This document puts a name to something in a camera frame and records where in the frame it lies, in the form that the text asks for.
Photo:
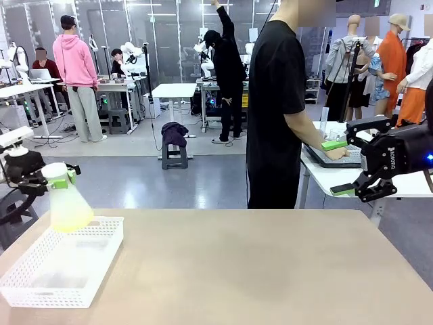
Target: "black jacket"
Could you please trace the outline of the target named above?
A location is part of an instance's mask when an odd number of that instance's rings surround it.
[[[235,40],[235,25],[230,20],[224,7],[218,8],[219,18],[223,23],[223,35],[215,44],[214,69],[221,97],[232,98],[233,90],[246,79],[244,65],[242,64]]]
[[[185,140],[183,136],[188,132],[189,130],[183,125],[180,125],[178,122],[169,122],[164,124],[161,129],[162,143],[186,147],[187,140]]]

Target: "sneaker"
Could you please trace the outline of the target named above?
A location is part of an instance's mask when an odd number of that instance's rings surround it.
[[[217,139],[212,139],[212,143],[213,144],[228,144],[229,141],[221,141],[219,138],[217,138]]]
[[[97,140],[97,141],[94,141],[94,142],[101,142],[101,141],[104,141],[104,140],[107,140],[107,136],[105,134],[102,136],[102,138],[100,140]]]

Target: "person in black clothes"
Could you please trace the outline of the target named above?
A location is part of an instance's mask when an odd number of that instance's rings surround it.
[[[123,62],[123,53],[121,49],[113,49],[111,51],[111,56],[113,57],[113,65],[111,67],[112,74],[124,74],[122,69],[120,69],[120,65]]]
[[[250,64],[247,166],[249,209],[293,209],[301,143],[325,141],[305,112],[305,57],[294,30],[296,0],[282,0],[257,38]],[[337,160],[346,148],[326,152]]]
[[[111,51],[111,56],[113,57],[113,65],[111,66],[111,74],[114,78],[119,78],[124,72],[120,68],[123,63],[123,52],[121,49],[113,49]],[[120,93],[120,99],[122,100],[122,107],[128,108],[127,95],[125,93]]]
[[[223,36],[215,30],[208,30],[204,35],[206,47],[212,46],[215,50],[214,69],[222,97],[221,123],[223,124],[223,130],[219,139],[213,139],[212,143],[227,144],[229,142],[232,114],[234,122],[233,138],[240,139],[243,81],[246,79],[246,72],[237,50],[235,25],[230,20],[224,7],[217,0],[212,0],[212,4],[216,6],[216,12],[218,12],[223,23]]]

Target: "white table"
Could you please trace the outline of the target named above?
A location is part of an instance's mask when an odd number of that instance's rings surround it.
[[[49,135],[49,131],[48,131],[48,127],[47,127],[47,121],[45,120],[45,116],[43,114],[43,109],[42,109],[42,105],[41,105],[41,100],[40,100],[39,94],[38,94],[39,90],[49,88],[49,87],[51,88],[51,91],[53,91],[53,85],[52,84],[42,84],[42,85],[29,84],[29,85],[14,85],[14,86],[10,86],[10,87],[5,87],[5,88],[0,89],[0,98],[3,98],[3,99],[12,98],[12,100],[14,101],[14,104],[17,105],[17,103],[16,103],[17,97],[19,95],[23,95],[25,100],[27,101],[28,105],[31,105],[31,103],[32,103],[31,97],[33,97],[35,99],[35,102],[36,102],[36,107],[39,111],[39,117],[41,118],[42,128],[43,128],[43,131],[45,134],[45,137],[43,137],[43,138],[44,139],[48,139],[48,138],[59,139],[62,137]],[[55,102],[56,108],[57,108],[57,101],[55,99],[55,96],[54,96],[54,102]],[[29,111],[30,111],[30,116],[31,116],[32,120],[34,122],[36,122],[35,113],[32,110],[29,110]]]
[[[32,80],[31,82],[34,84],[34,85],[38,85],[38,84],[45,84],[45,83],[54,83],[54,82],[56,82],[56,81],[60,81],[61,79],[59,79],[59,78],[50,78],[50,79],[34,79],[34,80]],[[62,117],[63,116],[63,114],[62,113],[60,113],[60,110],[59,110],[59,105],[58,105],[58,103],[57,103],[57,99],[55,98],[55,93],[54,93],[54,87],[52,87],[51,88],[51,93],[53,94],[53,98],[54,98],[54,105],[55,105],[55,111],[57,112],[57,116],[55,116],[55,117],[53,117],[53,120],[55,120],[55,119],[57,119],[57,118],[60,118],[60,117]],[[45,104],[45,107],[50,107],[50,104],[49,104],[49,102],[47,101],[47,98],[45,97],[45,96],[43,96],[42,97],[42,100],[43,100],[43,102],[44,102],[44,104]]]
[[[319,122],[315,122],[315,126],[319,127]],[[329,133],[331,129],[346,129],[346,123],[328,122],[326,126],[326,132]],[[370,134],[366,132],[360,132],[359,137],[370,140]],[[308,192],[310,176],[316,181],[317,185],[326,194],[332,196],[330,188],[346,183],[352,183],[359,174],[362,173],[362,169],[329,169],[323,168],[317,163],[314,158],[310,156],[306,150],[302,150],[301,161],[304,165],[304,173],[301,180],[301,195],[299,200],[299,209],[305,207],[306,193]],[[384,214],[386,203],[389,198],[433,198],[426,178],[422,172],[412,173],[407,175],[399,175],[392,179],[393,184],[397,188],[397,193],[386,198],[373,201],[373,210],[370,215],[370,219],[379,226],[380,219]],[[338,198],[354,198],[354,194],[344,194],[337,196]]]
[[[168,98],[170,108],[170,121],[175,120],[175,109],[173,108],[173,99],[178,99],[179,113],[181,114],[182,124],[182,98],[191,98],[196,92],[196,83],[162,83],[152,91],[154,98]]]

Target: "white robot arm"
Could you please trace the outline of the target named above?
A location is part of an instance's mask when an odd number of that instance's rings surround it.
[[[146,71],[145,58],[140,47],[135,47],[131,42],[126,42],[120,49],[123,54],[123,62],[119,62],[120,68],[127,77]]]
[[[18,73],[22,78],[22,83],[29,84],[30,80],[28,80],[28,75],[27,75],[28,66],[26,63],[26,52],[24,48],[22,46],[16,46],[15,42],[12,42],[11,45],[9,46],[9,49],[7,50],[7,56],[11,61],[11,66],[16,56],[18,61],[16,70],[18,71]]]
[[[212,74],[209,70],[214,70],[214,62],[209,57],[209,51],[212,51],[212,47],[206,48],[206,42],[201,42],[200,44],[194,45],[195,51],[202,57],[203,63],[201,65],[206,78],[211,77]]]

